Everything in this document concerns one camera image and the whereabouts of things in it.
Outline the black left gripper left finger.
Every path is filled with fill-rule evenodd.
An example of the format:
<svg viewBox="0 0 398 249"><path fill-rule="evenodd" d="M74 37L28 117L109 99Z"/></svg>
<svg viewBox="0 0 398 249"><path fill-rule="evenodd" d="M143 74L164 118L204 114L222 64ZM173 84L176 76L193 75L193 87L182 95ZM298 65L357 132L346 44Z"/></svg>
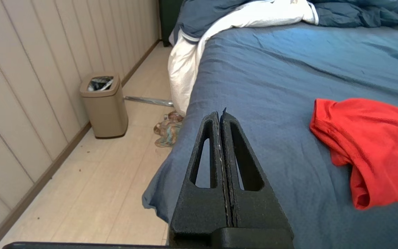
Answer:
<svg viewBox="0 0 398 249"><path fill-rule="evenodd" d="M209 188L196 185L205 141L209 141ZM170 243L210 243L215 230L229 227L225 166L218 112L201 121L169 226Z"/></svg>

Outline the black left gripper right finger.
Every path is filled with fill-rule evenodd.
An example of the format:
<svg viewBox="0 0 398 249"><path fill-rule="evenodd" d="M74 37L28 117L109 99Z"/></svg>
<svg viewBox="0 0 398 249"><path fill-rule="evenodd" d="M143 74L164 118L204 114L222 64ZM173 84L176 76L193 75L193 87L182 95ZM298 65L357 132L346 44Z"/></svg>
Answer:
<svg viewBox="0 0 398 249"><path fill-rule="evenodd" d="M221 116L221 132L230 225L263 233L269 239L294 239L291 225L241 124L226 110Z"/></svg>

